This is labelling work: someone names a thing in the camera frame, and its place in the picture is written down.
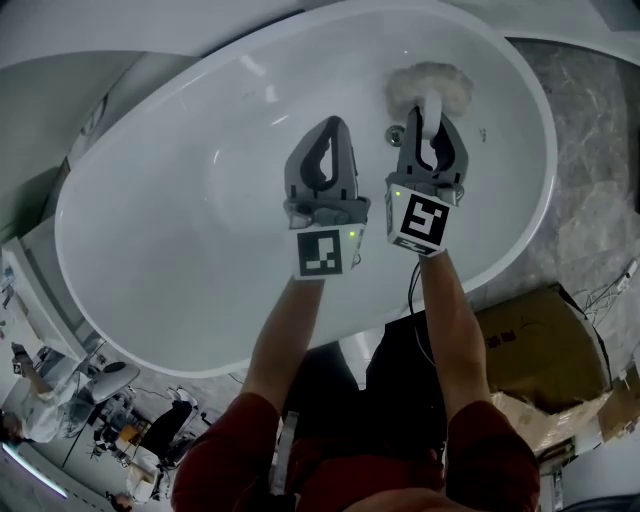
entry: red sleeve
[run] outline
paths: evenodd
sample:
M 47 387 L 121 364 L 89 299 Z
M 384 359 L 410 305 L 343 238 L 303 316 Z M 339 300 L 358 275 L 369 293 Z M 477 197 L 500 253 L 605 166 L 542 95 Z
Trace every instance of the red sleeve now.
M 241 394 L 180 464 L 175 512 L 232 511 L 267 489 L 279 416 L 264 398 Z
M 533 452 L 488 402 L 462 409 L 449 424 L 447 496 L 491 512 L 533 512 L 540 473 Z

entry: marble floor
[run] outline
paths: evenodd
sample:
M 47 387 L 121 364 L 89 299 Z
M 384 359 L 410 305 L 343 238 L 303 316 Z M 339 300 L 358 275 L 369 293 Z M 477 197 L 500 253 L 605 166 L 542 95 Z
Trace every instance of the marble floor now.
M 634 211 L 638 178 L 640 70 L 608 57 L 549 43 L 514 42 L 549 98 L 558 137 L 558 175 L 549 211 L 523 254 L 504 272 L 469 294 L 475 310 L 559 281 L 582 305 L 586 291 L 602 289 L 640 255 L 640 215 Z M 640 340 L 640 274 L 598 326 L 612 372 L 626 366 Z M 354 375 L 364 370 L 384 326 L 342 340 Z M 124 360 L 109 345 L 109 360 Z M 186 380 L 142 368 L 133 383 L 138 409 L 150 420 L 170 406 L 169 387 L 181 386 L 200 402 L 209 420 L 238 394 L 244 372 Z M 189 430 L 206 425 L 196 418 Z

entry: white sponge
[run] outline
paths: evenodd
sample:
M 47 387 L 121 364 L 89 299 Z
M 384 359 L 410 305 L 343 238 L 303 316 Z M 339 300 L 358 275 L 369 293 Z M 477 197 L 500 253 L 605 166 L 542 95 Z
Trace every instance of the white sponge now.
M 442 112 L 460 117 L 471 102 L 473 83 L 452 64 L 419 62 L 394 71 L 387 81 L 385 95 L 389 116 L 404 123 L 416 105 L 424 110 L 425 92 L 435 89 L 442 96 Z

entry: forearm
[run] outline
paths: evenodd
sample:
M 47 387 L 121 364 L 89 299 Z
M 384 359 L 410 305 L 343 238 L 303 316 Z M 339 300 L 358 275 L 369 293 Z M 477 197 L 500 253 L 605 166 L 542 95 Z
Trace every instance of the forearm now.
M 136 471 L 140 475 L 140 478 L 142 478 L 143 481 L 145 481 L 147 483 L 150 483 L 150 484 L 154 483 L 155 476 L 152 475 L 151 473 L 149 473 L 143 467 L 141 467 L 138 464 L 136 464 L 135 462 L 131 462 L 131 469 L 133 471 Z
M 323 288 L 321 280 L 291 279 L 253 350 L 242 392 L 263 396 L 279 414 L 311 341 Z
M 51 386 L 49 386 L 49 384 L 47 384 L 43 380 L 43 378 L 40 377 L 40 375 L 38 375 L 38 373 L 33 369 L 33 366 L 23 364 L 22 372 L 24 373 L 24 376 L 29 379 L 29 381 L 31 381 L 31 387 L 39 395 L 43 393 L 50 393 L 51 391 L 53 391 L 53 389 L 51 389 Z
M 484 337 L 447 253 L 421 258 L 431 349 L 449 420 L 475 400 L 489 400 Z

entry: wall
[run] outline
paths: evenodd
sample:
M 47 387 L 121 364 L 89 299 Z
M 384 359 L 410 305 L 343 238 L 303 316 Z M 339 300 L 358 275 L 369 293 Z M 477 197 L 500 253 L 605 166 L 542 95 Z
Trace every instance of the wall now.
M 38 220 L 82 125 L 138 56 L 76 53 L 0 69 L 0 242 Z
M 640 429 L 580 455 L 562 471 L 565 506 L 640 493 Z
M 0 16 L 0 68 L 45 55 L 93 50 L 201 57 L 258 25 L 334 1 L 11 0 Z M 586 0 L 445 1 L 508 37 L 577 44 L 640 63 L 640 41 L 611 32 Z
M 62 467 L 73 439 L 55 439 L 47 444 L 35 445 L 35 450 L 57 467 Z M 98 494 L 109 491 L 112 494 L 126 492 L 127 470 L 109 454 L 99 458 L 89 458 L 93 448 L 93 428 L 87 426 L 74 447 L 64 472 L 85 487 Z M 133 455 L 134 448 L 128 451 Z
M 109 512 L 111 506 L 57 469 L 30 446 L 22 446 L 20 454 L 36 469 L 67 492 L 67 499 L 49 489 L 27 473 L 0 449 L 0 510 L 2 504 L 11 512 Z
M 95 50 L 201 57 L 256 26 L 332 1 L 11 0 L 0 13 L 0 68 Z
M 67 160 L 71 169 L 104 133 L 138 103 L 200 59 L 166 53 L 144 53 L 109 91 L 100 122 L 91 133 L 80 135 Z

